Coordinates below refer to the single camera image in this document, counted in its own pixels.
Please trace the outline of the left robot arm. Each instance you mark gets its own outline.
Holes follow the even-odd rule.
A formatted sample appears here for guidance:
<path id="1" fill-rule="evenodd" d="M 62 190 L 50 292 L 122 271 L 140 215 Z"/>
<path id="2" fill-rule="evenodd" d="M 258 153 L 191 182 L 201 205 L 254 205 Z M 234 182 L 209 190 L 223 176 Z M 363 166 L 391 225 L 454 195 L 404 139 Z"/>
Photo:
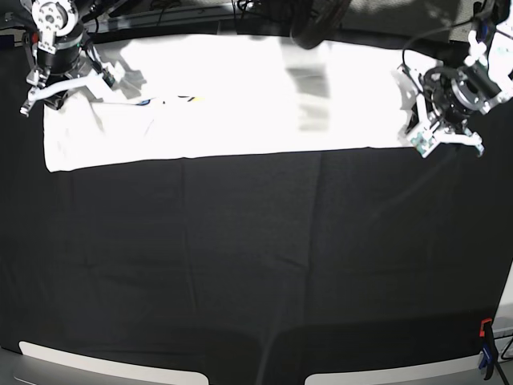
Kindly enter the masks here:
<path id="1" fill-rule="evenodd" d="M 468 120 L 512 98 L 511 14 L 510 1 L 476 2 L 467 20 L 471 28 L 462 64 L 424 71 L 400 66 L 415 96 L 413 117 L 402 136 L 422 157 L 440 144 L 473 147 L 483 155 L 483 139 L 469 129 Z"/>

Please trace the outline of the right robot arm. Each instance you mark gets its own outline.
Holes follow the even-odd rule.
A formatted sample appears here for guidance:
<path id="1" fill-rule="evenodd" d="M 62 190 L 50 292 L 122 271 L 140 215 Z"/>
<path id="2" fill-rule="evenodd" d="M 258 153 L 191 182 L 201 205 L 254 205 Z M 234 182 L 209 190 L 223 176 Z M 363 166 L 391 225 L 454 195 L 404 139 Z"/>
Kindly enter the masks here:
<path id="1" fill-rule="evenodd" d="M 34 66 L 26 77 L 30 85 L 20 113 L 28 116 L 42 102 L 58 110 L 71 91 L 86 88 L 102 99 L 115 84 L 115 76 L 101 62 L 93 36 L 85 24 L 109 13 L 118 1 L 32 1 L 28 6 L 37 28 L 32 45 Z"/>

